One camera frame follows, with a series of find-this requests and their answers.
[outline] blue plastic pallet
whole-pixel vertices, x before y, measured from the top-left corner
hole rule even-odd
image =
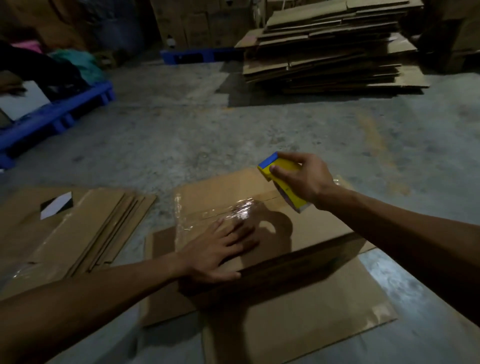
[[[188,49],[183,51],[161,50],[165,64],[211,63],[225,61],[228,56],[236,57],[243,52],[235,48]]]
[[[0,130],[0,168],[15,166],[13,159],[7,155],[7,149],[13,144],[47,125],[51,125],[55,133],[63,133],[66,128],[75,125],[70,112],[96,97],[101,99],[103,105],[115,100],[112,83],[104,81],[81,94],[42,106],[16,120],[11,127]]]

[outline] forearm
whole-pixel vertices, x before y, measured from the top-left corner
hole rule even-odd
[[[65,279],[0,302],[0,361],[41,363],[182,274],[175,254]]]
[[[403,210],[340,187],[323,201],[324,208],[480,324],[479,226]]]

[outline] teal fabric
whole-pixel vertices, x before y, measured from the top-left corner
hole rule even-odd
[[[82,78],[89,85],[94,85],[97,82],[106,80],[105,74],[96,65],[95,57],[88,52],[81,52],[74,49],[59,49],[50,53],[49,56],[58,62],[64,60],[70,61],[80,70]]]

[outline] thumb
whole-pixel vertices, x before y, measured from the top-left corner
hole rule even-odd
[[[212,283],[228,282],[230,280],[236,280],[241,277],[240,272],[222,272],[220,270],[214,270],[208,275]]]
[[[270,172],[277,178],[281,179],[282,181],[290,184],[295,177],[295,172],[291,170],[285,170],[279,166],[271,166]]]

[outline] hand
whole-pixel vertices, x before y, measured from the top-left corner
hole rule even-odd
[[[301,170],[285,170],[279,166],[271,166],[270,172],[287,183],[292,191],[305,201],[324,209],[323,196],[337,187],[328,170],[327,164],[315,154],[278,152],[278,157],[300,163]]]
[[[204,283],[216,283],[238,279],[240,272],[222,272],[218,269],[226,259],[243,254],[258,245],[258,241],[246,238],[255,230],[239,220],[223,227],[223,219],[215,221],[196,239],[178,252],[186,275]]]

